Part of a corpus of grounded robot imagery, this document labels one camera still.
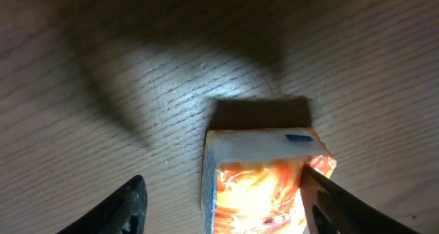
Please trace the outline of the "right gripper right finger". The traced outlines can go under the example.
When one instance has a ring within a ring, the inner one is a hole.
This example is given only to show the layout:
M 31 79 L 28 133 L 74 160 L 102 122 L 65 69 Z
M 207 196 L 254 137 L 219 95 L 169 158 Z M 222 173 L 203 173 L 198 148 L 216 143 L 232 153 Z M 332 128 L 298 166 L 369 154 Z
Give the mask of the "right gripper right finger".
M 305 166 L 300 194 L 311 234 L 417 234 Z

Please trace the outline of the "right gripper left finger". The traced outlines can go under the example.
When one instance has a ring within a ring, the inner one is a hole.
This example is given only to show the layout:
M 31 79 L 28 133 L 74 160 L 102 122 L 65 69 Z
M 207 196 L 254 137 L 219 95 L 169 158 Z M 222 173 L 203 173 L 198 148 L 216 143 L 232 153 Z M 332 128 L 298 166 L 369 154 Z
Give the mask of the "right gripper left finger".
M 58 234 L 143 234 L 147 190 L 136 175 Z

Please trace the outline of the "orange tissue pack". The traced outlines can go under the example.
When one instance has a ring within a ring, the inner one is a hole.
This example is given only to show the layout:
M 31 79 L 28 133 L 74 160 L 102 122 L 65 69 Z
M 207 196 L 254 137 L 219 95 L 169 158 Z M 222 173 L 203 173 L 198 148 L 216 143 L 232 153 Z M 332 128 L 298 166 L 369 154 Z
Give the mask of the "orange tissue pack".
M 307 165 L 327 178 L 337 165 L 313 128 L 208 131 L 203 233 L 307 233 L 299 189 Z

